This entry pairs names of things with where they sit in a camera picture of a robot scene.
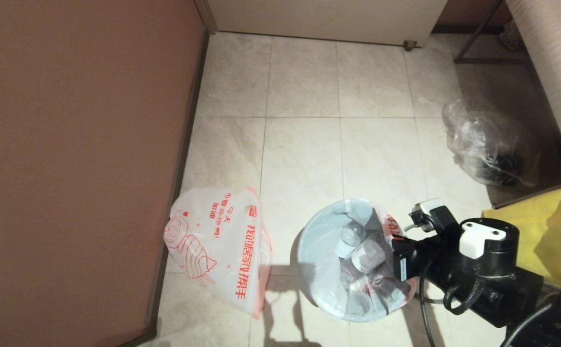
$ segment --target white door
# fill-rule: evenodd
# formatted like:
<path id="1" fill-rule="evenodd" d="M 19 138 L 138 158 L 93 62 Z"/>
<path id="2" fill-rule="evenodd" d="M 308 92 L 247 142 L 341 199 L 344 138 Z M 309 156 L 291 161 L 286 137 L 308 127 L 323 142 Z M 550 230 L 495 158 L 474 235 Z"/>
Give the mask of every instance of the white door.
<path id="1" fill-rule="evenodd" d="M 446 0 L 208 2 L 221 31 L 422 46 Z"/>

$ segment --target trash liner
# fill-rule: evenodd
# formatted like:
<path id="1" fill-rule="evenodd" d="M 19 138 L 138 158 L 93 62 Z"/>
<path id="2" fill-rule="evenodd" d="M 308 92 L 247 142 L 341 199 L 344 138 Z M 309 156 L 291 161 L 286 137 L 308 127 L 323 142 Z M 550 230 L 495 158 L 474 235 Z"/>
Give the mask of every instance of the trash liner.
<path id="1" fill-rule="evenodd" d="M 307 295 L 333 319 L 375 321 L 404 306 L 415 279 L 393 272 L 392 234 L 398 223 L 368 200 L 342 200 L 305 226 L 297 261 Z"/>
<path id="2" fill-rule="evenodd" d="M 508 187 L 538 184 L 540 150 L 518 121 L 475 100 L 451 101 L 441 114 L 454 161 L 474 180 Z"/>

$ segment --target garbage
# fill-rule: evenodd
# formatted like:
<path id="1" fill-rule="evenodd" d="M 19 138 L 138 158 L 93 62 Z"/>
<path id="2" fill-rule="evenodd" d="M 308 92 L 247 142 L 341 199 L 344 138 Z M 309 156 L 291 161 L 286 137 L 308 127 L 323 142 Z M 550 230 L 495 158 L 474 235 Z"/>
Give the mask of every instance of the garbage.
<path id="1" fill-rule="evenodd" d="M 538 184 L 540 150 L 518 121 L 481 101 L 457 99 L 441 112 L 454 161 L 477 182 L 513 187 Z"/>
<path id="2" fill-rule="evenodd" d="M 163 238 L 189 279 L 259 317 L 272 248 L 254 189 L 187 191 L 171 206 Z"/>
<path id="3" fill-rule="evenodd" d="M 317 213 L 300 234 L 297 260 L 307 295 L 333 319 L 375 321 L 404 306 L 414 279 L 393 270 L 398 223 L 368 200 L 342 200 Z"/>

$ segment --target brown wall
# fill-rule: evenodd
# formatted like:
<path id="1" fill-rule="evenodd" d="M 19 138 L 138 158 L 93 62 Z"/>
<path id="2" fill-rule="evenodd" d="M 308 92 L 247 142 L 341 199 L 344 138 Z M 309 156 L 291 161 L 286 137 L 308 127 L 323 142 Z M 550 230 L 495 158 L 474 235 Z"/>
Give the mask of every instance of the brown wall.
<path id="1" fill-rule="evenodd" d="M 441 26 L 478 26 L 496 0 L 448 0 L 437 21 Z M 508 5 L 503 2 L 489 26 L 502 26 L 512 19 Z"/>
<path id="2" fill-rule="evenodd" d="M 0 0 L 0 347 L 144 332 L 203 30 L 192 0 Z"/>

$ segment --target yellow plastic bag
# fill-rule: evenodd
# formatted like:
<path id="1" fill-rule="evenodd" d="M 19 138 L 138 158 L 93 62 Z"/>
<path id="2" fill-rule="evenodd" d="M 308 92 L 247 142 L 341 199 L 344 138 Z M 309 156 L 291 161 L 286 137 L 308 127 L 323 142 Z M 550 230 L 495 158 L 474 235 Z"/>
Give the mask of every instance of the yellow plastic bag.
<path id="1" fill-rule="evenodd" d="M 521 235 L 516 264 L 561 286 L 561 189 L 485 210 L 483 215 L 518 227 Z"/>

